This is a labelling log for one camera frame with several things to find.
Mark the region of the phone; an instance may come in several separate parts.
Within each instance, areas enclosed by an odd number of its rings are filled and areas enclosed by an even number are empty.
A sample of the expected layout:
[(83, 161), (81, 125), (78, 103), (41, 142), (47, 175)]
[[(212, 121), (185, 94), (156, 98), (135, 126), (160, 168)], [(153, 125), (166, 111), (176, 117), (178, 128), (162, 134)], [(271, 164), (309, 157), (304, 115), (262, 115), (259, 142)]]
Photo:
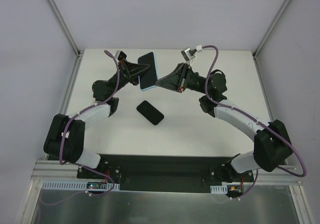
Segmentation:
[(139, 87), (142, 91), (146, 91), (156, 87), (158, 77), (158, 68), (156, 56), (154, 52), (149, 52), (137, 59), (138, 64), (148, 64), (149, 69), (139, 77)]

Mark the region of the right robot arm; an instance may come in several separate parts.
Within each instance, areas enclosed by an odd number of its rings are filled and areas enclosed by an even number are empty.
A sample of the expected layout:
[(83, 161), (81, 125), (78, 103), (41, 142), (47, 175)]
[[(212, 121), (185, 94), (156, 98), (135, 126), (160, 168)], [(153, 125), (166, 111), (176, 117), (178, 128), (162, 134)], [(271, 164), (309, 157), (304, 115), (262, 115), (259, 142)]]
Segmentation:
[(239, 107), (224, 96), (227, 81), (222, 71), (216, 69), (206, 79), (193, 72), (189, 64), (179, 63), (173, 72), (155, 84), (178, 93), (186, 89), (203, 93), (199, 103), (204, 113), (229, 123), (253, 141), (252, 151), (237, 154), (214, 169), (219, 180), (231, 183), (241, 178), (243, 173), (255, 169), (272, 172), (293, 154), (286, 144), (290, 138), (283, 122), (263, 121), (259, 125), (257, 120), (244, 115)]

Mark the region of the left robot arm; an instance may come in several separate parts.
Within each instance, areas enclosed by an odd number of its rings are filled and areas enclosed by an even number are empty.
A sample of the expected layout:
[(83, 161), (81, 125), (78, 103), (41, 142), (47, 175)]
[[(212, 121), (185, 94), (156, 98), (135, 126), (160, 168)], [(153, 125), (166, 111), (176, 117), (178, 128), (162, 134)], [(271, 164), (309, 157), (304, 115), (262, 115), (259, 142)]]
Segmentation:
[(94, 178), (105, 175), (103, 157), (85, 148), (85, 132), (98, 121), (112, 116), (119, 104), (113, 95), (131, 83), (139, 84), (140, 76), (151, 69), (147, 63), (132, 63), (125, 58), (116, 62), (116, 73), (108, 80), (96, 80), (92, 84), (94, 103), (73, 116), (56, 114), (53, 117), (43, 150), (59, 159), (61, 165), (72, 163), (88, 168)]

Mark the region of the black phone case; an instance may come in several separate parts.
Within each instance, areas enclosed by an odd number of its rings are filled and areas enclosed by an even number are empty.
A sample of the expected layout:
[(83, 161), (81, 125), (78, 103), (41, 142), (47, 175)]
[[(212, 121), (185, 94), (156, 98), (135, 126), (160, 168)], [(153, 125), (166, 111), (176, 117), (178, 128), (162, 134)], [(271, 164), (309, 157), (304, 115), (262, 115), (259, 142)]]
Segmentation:
[(147, 100), (142, 101), (136, 110), (154, 126), (157, 126), (165, 118), (164, 114)]

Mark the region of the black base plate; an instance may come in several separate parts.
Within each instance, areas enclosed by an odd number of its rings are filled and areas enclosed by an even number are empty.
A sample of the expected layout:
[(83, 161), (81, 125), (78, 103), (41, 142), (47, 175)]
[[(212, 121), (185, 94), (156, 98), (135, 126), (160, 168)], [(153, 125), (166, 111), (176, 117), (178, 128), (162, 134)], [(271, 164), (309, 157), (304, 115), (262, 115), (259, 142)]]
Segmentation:
[(122, 191), (210, 193), (220, 186), (220, 171), (229, 157), (153, 156), (104, 154), (105, 164), (97, 173), (79, 168), (78, 179), (101, 180), (118, 184)]

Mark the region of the aluminium frame rail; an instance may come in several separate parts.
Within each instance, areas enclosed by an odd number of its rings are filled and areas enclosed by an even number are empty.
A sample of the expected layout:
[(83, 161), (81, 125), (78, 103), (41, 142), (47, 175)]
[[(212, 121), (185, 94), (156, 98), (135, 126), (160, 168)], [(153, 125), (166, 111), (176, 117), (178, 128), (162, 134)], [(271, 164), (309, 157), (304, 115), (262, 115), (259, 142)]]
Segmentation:
[(77, 178), (78, 166), (74, 164), (60, 165), (57, 160), (38, 160), (32, 171), (32, 180), (63, 180)]

